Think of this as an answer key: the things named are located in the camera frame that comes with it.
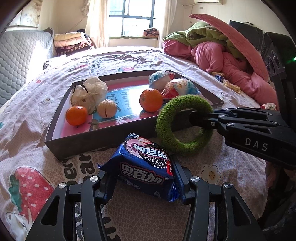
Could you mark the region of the stack of folded blankets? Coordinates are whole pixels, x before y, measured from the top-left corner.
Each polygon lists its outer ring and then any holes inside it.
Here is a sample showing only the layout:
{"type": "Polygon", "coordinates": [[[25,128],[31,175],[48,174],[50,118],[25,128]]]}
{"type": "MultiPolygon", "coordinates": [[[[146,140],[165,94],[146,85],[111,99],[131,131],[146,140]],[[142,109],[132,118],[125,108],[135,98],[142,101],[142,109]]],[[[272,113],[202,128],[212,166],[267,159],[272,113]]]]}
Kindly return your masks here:
{"type": "Polygon", "coordinates": [[[93,40],[81,31],[56,34],[53,43],[58,56],[69,56],[78,52],[96,49],[93,40]]]}

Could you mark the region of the black wall television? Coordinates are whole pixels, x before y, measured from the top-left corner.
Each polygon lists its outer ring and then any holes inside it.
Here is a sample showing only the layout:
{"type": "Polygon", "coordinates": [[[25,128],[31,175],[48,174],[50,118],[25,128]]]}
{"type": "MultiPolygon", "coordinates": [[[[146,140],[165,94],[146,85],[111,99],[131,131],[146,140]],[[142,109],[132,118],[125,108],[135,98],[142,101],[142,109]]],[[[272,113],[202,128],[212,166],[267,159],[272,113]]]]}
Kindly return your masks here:
{"type": "Polygon", "coordinates": [[[253,24],[246,22],[237,22],[230,20],[229,25],[240,32],[254,47],[257,51],[261,50],[263,31],[253,24]]]}

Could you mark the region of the left cream curtain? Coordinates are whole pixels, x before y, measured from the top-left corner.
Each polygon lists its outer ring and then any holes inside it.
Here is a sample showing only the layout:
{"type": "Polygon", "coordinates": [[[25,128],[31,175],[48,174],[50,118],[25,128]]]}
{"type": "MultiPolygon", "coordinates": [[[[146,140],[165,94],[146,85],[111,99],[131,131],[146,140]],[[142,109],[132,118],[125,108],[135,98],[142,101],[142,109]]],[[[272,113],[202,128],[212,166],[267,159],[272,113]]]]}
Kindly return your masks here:
{"type": "Polygon", "coordinates": [[[97,48],[106,48],[109,43],[108,35],[108,2],[107,0],[91,0],[88,4],[86,34],[92,39],[97,48]]]}

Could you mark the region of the blue white surprise egg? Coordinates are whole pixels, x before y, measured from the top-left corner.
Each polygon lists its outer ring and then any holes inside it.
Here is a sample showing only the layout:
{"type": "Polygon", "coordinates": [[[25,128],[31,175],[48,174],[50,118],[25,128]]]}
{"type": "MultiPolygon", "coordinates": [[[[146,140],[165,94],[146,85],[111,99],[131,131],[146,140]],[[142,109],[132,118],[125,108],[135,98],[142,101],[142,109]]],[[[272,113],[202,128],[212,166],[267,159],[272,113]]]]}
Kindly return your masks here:
{"type": "Polygon", "coordinates": [[[149,88],[156,89],[159,92],[162,92],[165,86],[175,78],[175,73],[160,70],[149,76],[149,88]]]}

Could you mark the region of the grey quilted headboard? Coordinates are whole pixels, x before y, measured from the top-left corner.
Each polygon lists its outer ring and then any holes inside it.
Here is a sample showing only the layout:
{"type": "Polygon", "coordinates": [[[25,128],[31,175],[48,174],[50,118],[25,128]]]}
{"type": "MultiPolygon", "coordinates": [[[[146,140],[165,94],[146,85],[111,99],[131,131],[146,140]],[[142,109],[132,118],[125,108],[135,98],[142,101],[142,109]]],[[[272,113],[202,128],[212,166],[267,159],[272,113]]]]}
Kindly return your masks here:
{"type": "Polygon", "coordinates": [[[54,31],[7,31],[1,36],[1,106],[42,72],[55,56],[54,31]]]}

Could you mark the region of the right cream curtain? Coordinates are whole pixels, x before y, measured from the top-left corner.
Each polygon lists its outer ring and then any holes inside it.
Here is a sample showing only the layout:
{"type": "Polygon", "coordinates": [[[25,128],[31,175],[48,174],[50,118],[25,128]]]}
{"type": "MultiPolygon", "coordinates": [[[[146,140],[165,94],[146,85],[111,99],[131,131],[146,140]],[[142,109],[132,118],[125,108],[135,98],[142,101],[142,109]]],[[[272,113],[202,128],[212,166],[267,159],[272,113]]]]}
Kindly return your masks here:
{"type": "Polygon", "coordinates": [[[157,47],[162,48],[163,38],[170,32],[177,9],[176,0],[156,1],[156,24],[159,31],[157,47]]]}

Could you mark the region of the patterned cushion on windowsill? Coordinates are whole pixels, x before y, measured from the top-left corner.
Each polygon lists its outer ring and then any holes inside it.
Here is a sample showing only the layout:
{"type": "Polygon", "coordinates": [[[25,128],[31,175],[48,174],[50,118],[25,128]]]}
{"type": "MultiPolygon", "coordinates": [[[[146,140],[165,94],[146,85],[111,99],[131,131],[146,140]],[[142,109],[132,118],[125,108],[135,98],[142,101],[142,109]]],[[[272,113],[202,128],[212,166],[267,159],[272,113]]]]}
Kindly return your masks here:
{"type": "Polygon", "coordinates": [[[151,38],[151,39],[158,39],[159,37],[159,30],[156,28],[149,28],[144,30],[143,37],[151,38]]]}

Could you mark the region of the beige walnut ball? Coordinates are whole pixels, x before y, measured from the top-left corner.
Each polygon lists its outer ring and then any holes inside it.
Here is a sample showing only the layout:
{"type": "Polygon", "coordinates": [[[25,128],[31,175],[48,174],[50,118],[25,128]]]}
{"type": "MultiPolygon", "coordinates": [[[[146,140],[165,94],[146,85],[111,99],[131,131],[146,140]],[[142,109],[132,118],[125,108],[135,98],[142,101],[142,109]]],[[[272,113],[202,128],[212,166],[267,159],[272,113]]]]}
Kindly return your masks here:
{"type": "Polygon", "coordinates": [[[102,118],[112,118],[116,115],[117,104],[110,99],[106,99],[97,106],[98,115],[102,118]]]}

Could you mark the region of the cream curtain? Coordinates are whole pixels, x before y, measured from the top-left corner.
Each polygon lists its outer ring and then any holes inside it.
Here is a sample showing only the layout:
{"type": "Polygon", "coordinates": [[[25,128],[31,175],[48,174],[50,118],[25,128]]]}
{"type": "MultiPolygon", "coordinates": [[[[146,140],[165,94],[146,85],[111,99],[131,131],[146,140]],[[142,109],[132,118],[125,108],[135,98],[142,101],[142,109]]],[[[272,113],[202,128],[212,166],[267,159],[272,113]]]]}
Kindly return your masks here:
{"type": "Polygon", "coordinates": [[[156,1],[156,24],[159,31],[157,47],[162,48],[163,38],[170,32],[177,9],[176,0],[156,1]]]}
{"type": "Polygon", "coordinates": [[[108,2],[107,0],[91,0],[88,4],[86,34],[92,39],[97,48],[106,48],[109,43],[108,35],[108,2]]]}

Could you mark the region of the red surprise egg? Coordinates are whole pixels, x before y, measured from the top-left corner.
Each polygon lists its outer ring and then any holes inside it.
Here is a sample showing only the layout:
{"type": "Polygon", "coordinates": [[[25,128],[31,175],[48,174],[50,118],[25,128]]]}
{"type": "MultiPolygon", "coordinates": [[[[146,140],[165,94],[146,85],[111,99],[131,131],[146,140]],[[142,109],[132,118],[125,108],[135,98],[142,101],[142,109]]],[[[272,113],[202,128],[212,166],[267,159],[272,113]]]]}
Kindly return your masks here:
{"type": "Polygon", "coordinates": [[[163,99],[172,99],[184,95],[202,96],[202,93],[191,80],[177,78],[165,85],[161,95],[163,99]]]}

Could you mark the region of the orange tangerine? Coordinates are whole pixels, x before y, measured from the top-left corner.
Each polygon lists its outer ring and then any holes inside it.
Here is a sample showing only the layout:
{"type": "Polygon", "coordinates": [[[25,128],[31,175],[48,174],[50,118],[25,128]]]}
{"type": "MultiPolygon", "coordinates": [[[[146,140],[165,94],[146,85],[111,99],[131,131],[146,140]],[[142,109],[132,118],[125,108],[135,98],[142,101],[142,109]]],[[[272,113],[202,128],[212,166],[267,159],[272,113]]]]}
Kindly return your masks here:
{"type": "Polygon", "coordinates": [[[87,109],[83,106],[72,106],[66,111],[66,121],[72,126],[79,126],[86,122],[87,109]]]}
{"type": "Polygon", "coordinates": [[[139,103],[145,111],[153,113],[163,105],[163,97],[158,90],[149,88],[141,93],[139,103]]]}

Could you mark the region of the window with dark frame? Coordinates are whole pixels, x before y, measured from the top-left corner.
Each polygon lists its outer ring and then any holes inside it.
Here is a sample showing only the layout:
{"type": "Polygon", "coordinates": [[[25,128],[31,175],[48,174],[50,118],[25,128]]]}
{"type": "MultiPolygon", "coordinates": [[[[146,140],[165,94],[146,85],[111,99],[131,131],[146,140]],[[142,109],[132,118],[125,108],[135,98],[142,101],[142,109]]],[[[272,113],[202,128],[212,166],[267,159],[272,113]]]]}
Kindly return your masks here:
{"type": "Polygon", "coordinates": [[[154,24],[154,0],[108,1],[109,37],[139,37],[154,24]]]}

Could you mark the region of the pink pillow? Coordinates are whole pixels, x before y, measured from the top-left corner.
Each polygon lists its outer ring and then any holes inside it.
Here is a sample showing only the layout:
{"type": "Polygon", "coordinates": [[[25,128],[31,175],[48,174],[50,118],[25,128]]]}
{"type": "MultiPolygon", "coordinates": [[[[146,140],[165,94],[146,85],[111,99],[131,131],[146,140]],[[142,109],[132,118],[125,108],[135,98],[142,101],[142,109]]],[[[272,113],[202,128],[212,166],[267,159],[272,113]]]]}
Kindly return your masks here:
{"type": "Polygon", "coordinates": [[[224,34],[236,49],[248,60],[255,73],[264,79],[265,82],[268,82],[269,75],[261,55],[240,32],[212,15],[191,14],[188,17],[205,21],[224,34]]]}

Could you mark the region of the blue cookie packet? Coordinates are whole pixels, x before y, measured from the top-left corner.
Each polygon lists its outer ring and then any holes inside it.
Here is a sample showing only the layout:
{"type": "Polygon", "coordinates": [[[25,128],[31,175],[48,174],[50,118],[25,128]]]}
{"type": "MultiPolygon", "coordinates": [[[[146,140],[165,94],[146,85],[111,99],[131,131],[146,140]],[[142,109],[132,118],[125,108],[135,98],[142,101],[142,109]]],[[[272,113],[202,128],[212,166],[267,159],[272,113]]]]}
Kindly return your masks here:
{"type": "Polygon", "coordinates": [[[151,196],[168,202],[178,198],[169,154],[158,144],[130,133],[112,157],[99,167],[151,196]]]}

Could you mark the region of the yellow snack packet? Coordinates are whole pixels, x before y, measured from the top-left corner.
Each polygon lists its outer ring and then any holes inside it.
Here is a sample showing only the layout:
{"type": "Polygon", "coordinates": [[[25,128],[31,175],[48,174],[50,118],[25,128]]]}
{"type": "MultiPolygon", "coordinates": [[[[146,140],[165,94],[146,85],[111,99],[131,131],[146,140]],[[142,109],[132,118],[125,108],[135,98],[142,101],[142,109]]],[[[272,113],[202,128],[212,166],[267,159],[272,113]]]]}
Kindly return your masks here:
{"type": "Polygon", "coordinates": [[[226,86],[227,88],[233,90],[236,93],[241,93],[241,88],[237,85],[234,85],[232,83],[230,83],[228,80],[223,80],[223,85],[226,86]]]}

